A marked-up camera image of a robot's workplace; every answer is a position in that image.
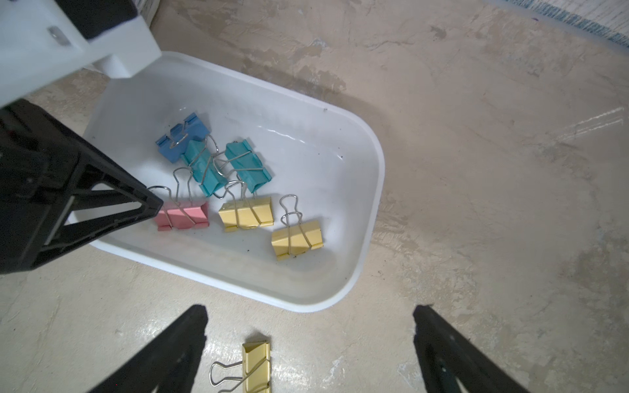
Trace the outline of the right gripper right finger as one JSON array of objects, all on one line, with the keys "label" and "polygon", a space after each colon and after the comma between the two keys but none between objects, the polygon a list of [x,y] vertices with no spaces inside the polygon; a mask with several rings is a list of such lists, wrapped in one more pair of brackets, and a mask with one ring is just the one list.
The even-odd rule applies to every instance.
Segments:
[{"label": "right gripper right finger", "polygon": [[427,392],[527,391],[431,306],[416,306],[414,348]]}]

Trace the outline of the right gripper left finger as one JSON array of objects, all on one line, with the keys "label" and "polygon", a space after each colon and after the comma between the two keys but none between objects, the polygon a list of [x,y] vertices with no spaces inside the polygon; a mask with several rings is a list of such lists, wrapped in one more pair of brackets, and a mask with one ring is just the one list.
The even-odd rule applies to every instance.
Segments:
[{"label": "right gripper left finger", "polygon": [[190,392],[206,344],[205,306],[187,309],[92,392]]}]

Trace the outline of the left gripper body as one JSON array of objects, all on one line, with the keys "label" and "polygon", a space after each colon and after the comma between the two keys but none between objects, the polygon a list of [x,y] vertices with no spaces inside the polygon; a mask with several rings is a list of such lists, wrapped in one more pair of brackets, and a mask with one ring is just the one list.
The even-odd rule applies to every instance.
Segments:
[{"label": "left gripper body", "polygon": [[158,1],[3,1],[1,103],[82,68],[135,76],[162,55],[150,25]]}]

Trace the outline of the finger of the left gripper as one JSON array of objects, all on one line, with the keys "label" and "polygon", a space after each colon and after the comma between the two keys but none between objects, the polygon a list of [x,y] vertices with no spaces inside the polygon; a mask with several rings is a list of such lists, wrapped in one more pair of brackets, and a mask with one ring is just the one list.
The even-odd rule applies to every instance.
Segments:
[{"label": "finger of the left gripper", "polygon": [[36,270],[163,206],[121,166],[18,99],[1,109],[1,272]]}]

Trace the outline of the yellow binder clip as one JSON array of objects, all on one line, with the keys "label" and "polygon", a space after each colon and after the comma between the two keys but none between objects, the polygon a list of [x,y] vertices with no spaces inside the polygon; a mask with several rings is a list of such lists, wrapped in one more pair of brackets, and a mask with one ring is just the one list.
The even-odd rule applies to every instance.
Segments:
[{"label": "yellow binder clip", "polygon": [[224,197],[231,198],[219,209],[226,233],[270,227],[275,223],[270,196],[247,198],[247,185],[242,180],[229,181],[224,189]]},{"label": "yellow binder clip", "polygon": [[[215,380],[213,372],[216,367],[223,370],[241,367],[242,375],[225,376]],[[229,389],[220,392],[235,392],[242,388],[245,393],[271,392],[271,346],[270,341],[245,342],[242,344],[242,360],[230,365],[219,361],[211,364],[209,371],[211,386],[217,387],[223,383],[234,383]]]},{"label": "yellow binder clip", "polygon": [[271,245],[278,261],[297,257],[324,246],[319,221],[316,219],[304,221],[298,202],[298,196],[295,194],[284,195],[279,200],[284,210],[280,218],[283,227],[271,234]]}]

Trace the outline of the blue binder clip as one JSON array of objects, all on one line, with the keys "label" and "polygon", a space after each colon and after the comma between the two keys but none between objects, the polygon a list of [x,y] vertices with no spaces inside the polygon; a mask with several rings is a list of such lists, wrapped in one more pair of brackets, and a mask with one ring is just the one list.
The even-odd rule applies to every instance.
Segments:
[{"label": "blue binder clip", "polygon": [[193,113],[156,141],[158,152],[170,163],[177,162],[190,142],[200,142],[211,130]]}]

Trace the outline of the pink binder clip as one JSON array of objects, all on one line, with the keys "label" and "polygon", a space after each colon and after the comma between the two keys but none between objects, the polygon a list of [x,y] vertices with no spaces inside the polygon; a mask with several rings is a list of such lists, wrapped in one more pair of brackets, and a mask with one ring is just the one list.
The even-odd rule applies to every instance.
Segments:
[{"label": "pink binder clip", "polygon": [[[187,199],[180,201],[180,186],[181,183],[178,178],[178,173],[185,171],[189,174],[186,182]],[[207,200],[193,199],[193,193],[191,189],[191,181],[193,180],[193,171],[189,167],[180,167],[173,171],[173,177],[176,183],[176,189],[173,193],[172,190],[163,185],[151,186],[148,189],[151,191],[167,191],[168,198],[164,202],[160,211],[153,218],[157,230],[161,232],[188,229],[205,229],[210,225],[209,221],[209,203]]]}]

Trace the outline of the teal binder clip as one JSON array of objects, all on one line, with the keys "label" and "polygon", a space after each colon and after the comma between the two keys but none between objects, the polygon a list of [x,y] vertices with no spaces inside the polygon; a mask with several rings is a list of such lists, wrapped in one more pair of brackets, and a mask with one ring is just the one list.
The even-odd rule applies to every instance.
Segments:
[{"label": "teal binder clip", "polygon": [[206,197],[210,197],[228,183],[228,179],[216,169],[214,158],[217,153],[218,146],[213,137],[208,135],[201,141],[191,141],[181,157],[193,172],[193,178]]},{"label": "teal binder clip", "polygon": [[247,140],[230,142],[213,158],[217,172],[225,178],[236,173],[250,193],[255,194],[272,180],[272,176]]}]

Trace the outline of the white plastic storage box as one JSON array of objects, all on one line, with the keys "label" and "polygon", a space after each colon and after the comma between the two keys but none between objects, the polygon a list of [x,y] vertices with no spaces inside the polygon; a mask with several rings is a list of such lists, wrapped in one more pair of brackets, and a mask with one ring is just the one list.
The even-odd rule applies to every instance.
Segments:
[{"label": "white plastic storage box", "polygon": [[358,116],[167,52],[104,90],[85,139],[202,229],[153,220],[94,246],[296,312],[338,303],[363,270],[385,161]]}]

